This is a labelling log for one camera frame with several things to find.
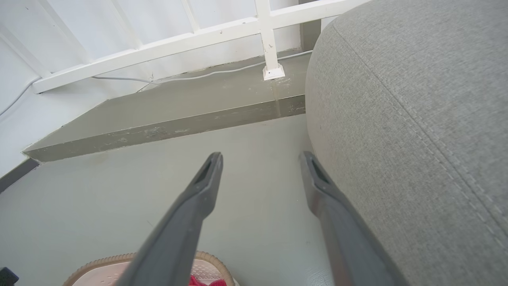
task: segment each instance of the white cable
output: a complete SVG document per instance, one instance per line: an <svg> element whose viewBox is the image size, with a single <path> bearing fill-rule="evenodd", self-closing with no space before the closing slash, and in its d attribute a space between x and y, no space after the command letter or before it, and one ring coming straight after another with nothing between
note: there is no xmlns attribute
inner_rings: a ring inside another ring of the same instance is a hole
<svg viewBox="0 0 508 286"><path fill-rule="evenodd" d="M305 51L305 52L301 52L301 53L296 53L296 54L292 54L292 55L282 56L282 57L278 58L277 60L279 60L279 61L280 61L280 60L290 59L290 58L294 58L294 57L296 57L296 56L300 56L300 55L304 55L304 54L308 54L308 53L312 53L312 50L310 50L310 51ZM260 66L260 65L262 65L262 64L264 64L264 63L265 63L265 61L260 62L260 63L257 63L257 64L253 64L253 65L250 65L250 66L246 66L246 67L243 67L243 68L235 69L235 70L214 71L214 72L211 72L211 73L208 73L208 74L205 74L205 75L200 75L200 76L195 76L195 77L172 78L172 79L168 79L168 80L166 80L166 81L159 82L159 83L155 83L155 82L153 82L153 81L144 80L144 79L139 79L139 78L131 78L131 77L105 77L105 76L93 76L93 78L96 78L96 79L135 80L135 81L142 81L142 82L147 82L147 83L151 83L151 84L156 84L156 85L159 85L159 84L167 83L167 82L170 82L170 81L191 80L191 79L198 79L198 78L207 77L207 76L210 76L210 75L212 75L212 74L218 74L218 73L230 73L230 72L242 71L242 70L245 70L245 69L248 69L248 68L253 68L253 67Z"/></svg>
<svg viewBox="0 0 508 286"><path fill-rule="evenodd" d="M7 106L6 109L4 109L2 112L0 112L0 116L2 116L9 108L11 108L11 106L14 105L14 103L16 103L21 98L21 96L26 92L26 90L30 87L30 85L32 85L32 83L38 81L39 79L41 79L41 78L38 77L38 78L32 80L29 84L27 84L25 86L25 88L23 89L23 91L18 95L18 97L16 97L16 99L11 104L9 104L9 106Z"/></svg>
<svg viewBox="0 0 508 286"><path fill-rule="evenodd" d="M145 79L140 79L140 78L131 78L131 77L107 77L107 76L93 76L93 78L96 78L96 79L135 80L135 81L142 81L142 82L147 82L147 83L151 83L151 84L160 84L160 83L155 83L155 82L153 82L153 81L149 81L149 80L145 80Z"/></svg>
<svg viewBox="0 0 508 286"><path fill-rule="evenodd" d="M296 56L299 56L299 55L304 55L304 54L308 54L308 53L312 53L312 50L310 51L305 51L305 52L301 52L301 53L296 53L296 54L292 54L292 55L287 55L287 56L282 56L280 58L278 58L277 60L285 60L285 59L290 59L290 58L294 58ZM212 74L218 74L218 73L230 73L230 72L237 72L237 71L242 71L242 70L245 70L245 69L248 69L248 68L253 68L253 67L257 67L257 66L260 66L262 64L264 64L265 61L263 62L260 62L260 63L257 63L257 64L253 64L253 65L250 65L250 66L246 66L246 67L243 67L243 68L239 68L239 69L235 69L235 70L227 70L227 71L215 71L215 72L211 72L211 73L208 73L208 74L205 74L205 75L200 75L200 76L195 76L195 77L185 77L185 78L172 78L172 79L168 79L166 81L163 81L163 82L159 82L159 83L155 83L153 81L149 81L149 80L144 80L144 79L140 79L140 78L131 78L131 77L105 77L105 76L93 76L93 78L96 78L96 79L117 79L117 80L135 80L135 81L141 81L141 82L146 82L146 83L151 83L151 84L163 84L163 83L167 83L167 82L170 82L170 81L179 81L179 80L191 80L191 79L198 79L198 78L203 78L203 77L207 77L207 76L210 76ZM11 103L9 104L9 106L7 106L7 108L5 108L1 113L0 113L0 116L2 116L9 108L11 108L11 106L14 105L14 103L16 103L20 98L21 96L26 92L26 90L28 90L28 88L30 87L30 85L32 85L32 83L38 81L39 79L41 79L40 77L32 80L27 86L25 86L25 88L23 89L23 91L18 95L18 97L16 97L16 99Z"/></svg>

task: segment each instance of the white wall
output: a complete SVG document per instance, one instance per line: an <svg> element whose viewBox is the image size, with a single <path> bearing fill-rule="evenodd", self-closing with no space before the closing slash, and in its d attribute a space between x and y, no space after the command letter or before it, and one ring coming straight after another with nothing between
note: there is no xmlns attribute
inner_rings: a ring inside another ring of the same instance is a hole
<svg viewBox="0 0 508 286"><path fill-rule="evenodd" d="M191 32L180 0L118 0L137 36L147 44ZM132 41L107 0L49 0L86 49L98 59L129 48ZM190 0L201 27L254 16L253 0ZM272 9L297 5L298 0L271 0ZM2 0L0 22L51 72L83 64L71 45L48 21L36 0ZM299 25L275 31L277 50L300 47ZM127 67L105 76L160 79L236 62L263 54L259 35L204 47ZM37 74L0 40L0 110ZM40 95L28 90L0 117L0 177L26 158L21 151L101 102L131 94L145 84L85 79Z"/></svg>

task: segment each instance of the red cloth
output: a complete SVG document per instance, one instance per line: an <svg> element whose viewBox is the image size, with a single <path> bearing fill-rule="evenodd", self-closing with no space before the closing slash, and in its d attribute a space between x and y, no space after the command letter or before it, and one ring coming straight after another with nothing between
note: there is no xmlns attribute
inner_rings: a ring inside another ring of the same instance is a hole
<svg viewBox="0 0 508 286"><path fill-rule="evenodd" d="M210 285L207 285L205 283L199 282L193 275L191 275L189 281L189 286L226 286L226 282L224 279L221 280L215 280L214 282L210 283Z"/></svg>

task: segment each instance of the wall baseboard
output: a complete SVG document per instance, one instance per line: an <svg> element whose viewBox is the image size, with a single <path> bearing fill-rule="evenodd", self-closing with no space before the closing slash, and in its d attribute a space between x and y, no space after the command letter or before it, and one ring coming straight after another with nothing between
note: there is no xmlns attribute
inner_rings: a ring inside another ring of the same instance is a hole
<svg viewBox="0 0 508 286"><path fill-rule="evenodd" d="M38 166L39 163L32 158L28 158L26 161L19 164L16 168L12 169L12 171L0 178L0 193Z"/></svg>

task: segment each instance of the gray concrete floor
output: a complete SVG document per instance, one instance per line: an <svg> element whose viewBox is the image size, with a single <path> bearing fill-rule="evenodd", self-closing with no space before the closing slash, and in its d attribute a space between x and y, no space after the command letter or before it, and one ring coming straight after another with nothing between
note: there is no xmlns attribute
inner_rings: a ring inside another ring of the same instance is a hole
<svg viewBox="0 0 508 286"><path fill-rule="evenodd" d="M305 115L50 162L0 194L0 267L18 286L61 285L82 265L135 252L207 156L224 171L198 250L242 286L333 284L298 155Z"/></svg>

